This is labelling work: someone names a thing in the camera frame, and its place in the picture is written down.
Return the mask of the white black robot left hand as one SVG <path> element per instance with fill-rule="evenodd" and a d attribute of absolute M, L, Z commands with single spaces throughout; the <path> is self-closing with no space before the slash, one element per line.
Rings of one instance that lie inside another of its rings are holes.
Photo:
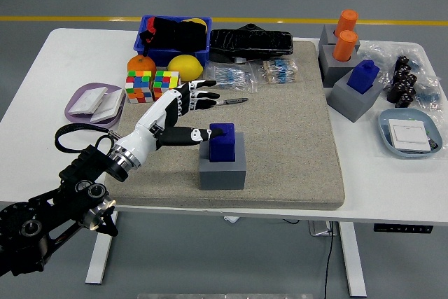
<path fill-rule="evenodd" d="M 221 130 L 176 126 L 187 112 L 217 105 L 220 95 L 201 89 L 215 84 L 198 80 L 166 91 L 137 121 L 134 131 L 115 143 L 109 157 L 131 170 L 144 164 L 148 155 L 162 146 L 193 146 L 222 135 Z"/>

